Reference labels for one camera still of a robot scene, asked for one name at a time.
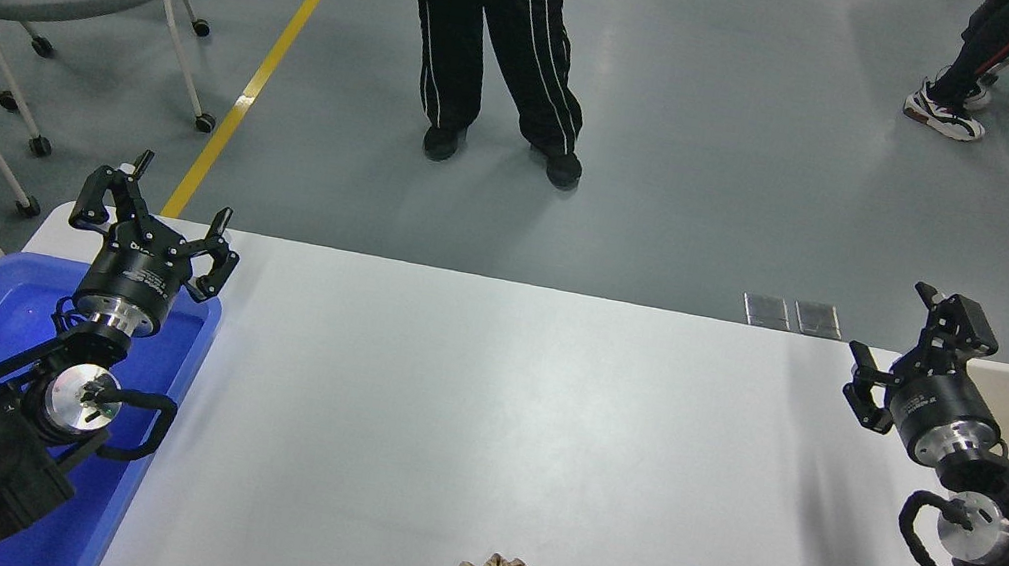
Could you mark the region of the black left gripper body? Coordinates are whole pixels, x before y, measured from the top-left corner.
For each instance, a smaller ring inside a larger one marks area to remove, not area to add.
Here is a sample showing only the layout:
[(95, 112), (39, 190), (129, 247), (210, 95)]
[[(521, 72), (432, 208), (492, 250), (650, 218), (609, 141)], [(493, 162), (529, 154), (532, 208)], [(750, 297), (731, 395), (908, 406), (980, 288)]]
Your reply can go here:
[(123, 301), (139, 309), (142, 324), (164, 325), (176, 293), (191, 277), (189, 257), (170, 252), (184, 242), (165, 225), (148, 228), (123, 219), (112, 224), (76, 289), (75, 307), (93, 313), (106, 309), (109, 300)]

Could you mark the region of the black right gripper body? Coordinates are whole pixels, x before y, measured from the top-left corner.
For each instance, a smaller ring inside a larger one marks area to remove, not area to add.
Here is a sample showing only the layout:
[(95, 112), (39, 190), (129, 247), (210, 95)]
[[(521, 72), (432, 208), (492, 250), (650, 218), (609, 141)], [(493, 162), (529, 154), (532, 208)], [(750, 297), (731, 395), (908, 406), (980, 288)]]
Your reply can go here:
[(967, 377), (915, 377), (891, 392), (887, 411), (910, 450), (950, 455), (999, 443), (1000, 427)]

